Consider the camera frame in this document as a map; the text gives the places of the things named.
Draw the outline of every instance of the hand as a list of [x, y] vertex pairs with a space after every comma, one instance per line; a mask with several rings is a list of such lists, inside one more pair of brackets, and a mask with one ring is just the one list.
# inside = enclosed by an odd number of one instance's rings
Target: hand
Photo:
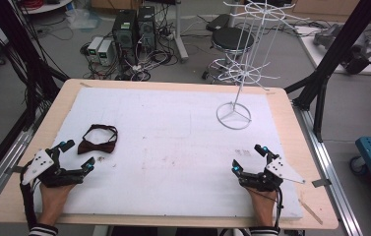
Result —
[[74, 187], [75, 185], [67, 185], [56, 188], [47, 188], [43, 184], [40, 184], [43, 213], [38, 219], [38, 223], [54, 226], [56, 220], [62, 213], [69, 192], [71, 192]]
[[274, 226], [272, 214], [277, 199], [277, 192], [259, 192], [252, 188], [246, 188], [252, 199], [253, 210], [258, 220], [258, 226]]

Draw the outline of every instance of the power supply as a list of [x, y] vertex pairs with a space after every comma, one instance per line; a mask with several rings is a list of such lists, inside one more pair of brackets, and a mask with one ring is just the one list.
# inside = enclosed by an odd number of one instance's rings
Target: power supply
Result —
[[90, 43], [90, 46], [88, 46], [88, 57], [91, 62], [99, 63], [98, 50], [103, 40], [103, 37], [96, 36]]
[[114, 47], [112, 40], [105, 39], [98, 50], [99, 61], [102, 66], [110, 66], [115, 60]]

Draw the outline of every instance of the metal rail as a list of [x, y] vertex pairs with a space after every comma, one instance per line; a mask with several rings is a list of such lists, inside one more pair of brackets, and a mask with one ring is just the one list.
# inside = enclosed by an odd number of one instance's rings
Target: metal rail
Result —
[[5, 182], [11, 175], [7, 174], [10, 168], [13, 168], [20, 160], [21, 156], [28, 147], [33, 136], [33, 128], [28, 131], [21, 131], [15, 139], [8, 152], [0, 162], [0, 191], [4, 188]]
[[294, 107], [295, 112], [299, 112], [300, 116], [305, 125], [305, 129], [311, 139], [311, 145], [314, 148], [316, 158], [320, 164], [323, 178], [329, 179], [331, 185], [327, 186], [330, 190], [333, 201], [339, 211], [340, 219], [343, 223], [344, 229], [349, 236], [362, 236], [360, 226], [354, 216], [353, 210], [348, 202], [348, 199], [341, 186], [338, 174], [333, 167], [332, 161], [330, 160], [329, 154], [327, 153], [324, 143], [321, 143], [314, 134], [314, 118], [311, 116], [309, 111], [300, 110], [298, 107]]

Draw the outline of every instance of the stool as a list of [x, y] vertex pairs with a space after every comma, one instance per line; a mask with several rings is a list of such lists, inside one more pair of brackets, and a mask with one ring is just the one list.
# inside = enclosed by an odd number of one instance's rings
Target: stool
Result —
[[226, 55], [223, 59], [214, 60], [203, 73], [202, 78], [206, 80], [209, 76], [213, 81], [219, 80], [225, 71], [225, 67], [236, 60], [238, 56], [249, 51], [255, 39], [251, 33], [244, 29], [238, 28], [221, 28], [213, 32], [212, 45], [215, 49], [224, 52]]

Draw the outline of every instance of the black bow tie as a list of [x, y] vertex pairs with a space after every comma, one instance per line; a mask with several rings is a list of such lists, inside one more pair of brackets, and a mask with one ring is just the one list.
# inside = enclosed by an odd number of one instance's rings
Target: black bow tie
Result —
[[[108, 142], [102, 143], [102, 144], [93, 144], [90, 141], [88, 141], [85, 136], [94, 129], [103, 129], [103, 130], [109, 130], [112, 131], [114, 134], [108, 139]], [[115, 143], [118, 139], [118, 131], [114, 126], [106, 126], [106, 125], [91, 125], [91, 127], [87, 130], [87, 132], [82, 137], [81, 143], [78, 145], [78, 154], [86, 153], [92, 150], [100, 150], [107, 153], [112, 153], [115, 148]]]

